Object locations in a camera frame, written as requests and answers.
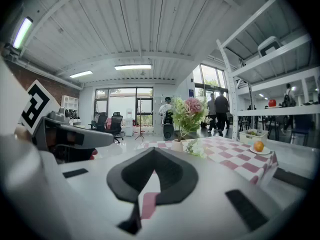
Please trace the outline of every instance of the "white plate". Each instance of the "white plate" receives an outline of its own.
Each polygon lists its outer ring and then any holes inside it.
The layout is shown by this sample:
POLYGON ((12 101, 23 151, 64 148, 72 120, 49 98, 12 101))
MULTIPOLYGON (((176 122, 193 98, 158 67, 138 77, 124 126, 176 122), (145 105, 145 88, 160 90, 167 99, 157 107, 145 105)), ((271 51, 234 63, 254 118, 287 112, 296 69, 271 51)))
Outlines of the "white plate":
POLYGON ((282 106, 269 106, 267 109, 279 109, 282 108, 282 106))
POLYGON ((253 153, 256 153, 258 155, 268 155, 270 154, 271 150, 269 148, 267 148, 266 146, 263 148, 263 150, 261 152, 258 152, 255 150, 254 146, 251 146, 249 148, 253 153))

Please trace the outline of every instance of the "bag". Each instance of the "bag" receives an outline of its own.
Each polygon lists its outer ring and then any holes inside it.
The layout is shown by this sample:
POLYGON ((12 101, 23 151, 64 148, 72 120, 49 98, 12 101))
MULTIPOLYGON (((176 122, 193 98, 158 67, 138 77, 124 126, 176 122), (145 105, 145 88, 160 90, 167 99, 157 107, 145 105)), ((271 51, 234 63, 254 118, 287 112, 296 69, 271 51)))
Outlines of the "bag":
POLYGON ((296 101, 294 99, 291 99, 290 96, 289 96, 290 91, 291 90, 289 90, 288 94, 284 95, 284 100, 282 102, 282 107, 283 108, 295 107, 296 106, 296 101))

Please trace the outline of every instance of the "ceiling light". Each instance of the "ceiling light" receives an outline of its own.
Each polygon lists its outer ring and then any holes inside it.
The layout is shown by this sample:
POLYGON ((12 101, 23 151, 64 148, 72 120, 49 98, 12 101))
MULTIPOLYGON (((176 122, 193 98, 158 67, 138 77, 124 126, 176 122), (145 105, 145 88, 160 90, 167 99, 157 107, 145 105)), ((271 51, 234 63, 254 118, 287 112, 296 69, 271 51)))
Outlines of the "ceiling light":
POLYGON ((73 75, 70 75, 71 78, 77 78, 77 77, 82 77, 82 76, 85 76, 85 75, 90 75, 90 74, 93 74, 92 71, 85 71, 85 72, 81 72, 81 73, 78 73, 78 74, 73 74, 73 75))
POLYGON ((114 66, 115 70, 150 70, 151 64, 133 64, 114 66))
POLYGON ((23 21, 23 23, 22 23, 22 25, 21 25, 21 27, 19 29, 19 32, 16 35, 16 38, 14 40, 14 43, 13 43, 13 47, 14 48, 18 49, 20 47, 21 42, 24 39, 24 37, 25 37, 29 27, 31 26, 32 22, 33 22, 33 20, 30 19, 29 17, 26 17, 24 19, 24 21, 23 21))

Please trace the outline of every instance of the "fruit basket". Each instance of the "fruit basket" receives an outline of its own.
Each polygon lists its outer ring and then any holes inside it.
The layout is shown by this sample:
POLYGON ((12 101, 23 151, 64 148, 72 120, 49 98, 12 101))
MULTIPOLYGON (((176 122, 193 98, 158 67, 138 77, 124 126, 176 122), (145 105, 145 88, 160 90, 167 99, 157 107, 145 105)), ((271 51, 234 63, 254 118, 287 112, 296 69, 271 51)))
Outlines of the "fruit basket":
POLYGON ((264 145, 267 144, 268 131, 267 130, 257 130, 249 129, 241 131, 240 142, 252 146, 256 141, 262 141, 264 145))

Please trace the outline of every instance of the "checkered tablecloth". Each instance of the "checkered tablecloth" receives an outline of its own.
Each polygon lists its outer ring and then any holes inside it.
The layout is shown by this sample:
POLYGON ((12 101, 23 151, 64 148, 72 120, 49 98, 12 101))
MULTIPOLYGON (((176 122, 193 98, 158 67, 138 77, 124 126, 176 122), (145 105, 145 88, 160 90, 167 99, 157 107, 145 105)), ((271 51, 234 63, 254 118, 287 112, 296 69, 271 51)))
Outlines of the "checkered tablecloth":
MULTIPOLYGON (((184 151, 191 141, 193 139, 182 141, 184 151)), ((267 155, 257 155, 249 150, 249 145, 220 136, 198 138, 197 141, 203 147, 203 155, 207 160, 230 168, 256 185, 262 182, 268 171, 272 171, 273 176, 278 167, 274 151, 267 155)), ((144 141, 138 149, 150 147, 171 149, 171 146, 172 141, 144 141)))

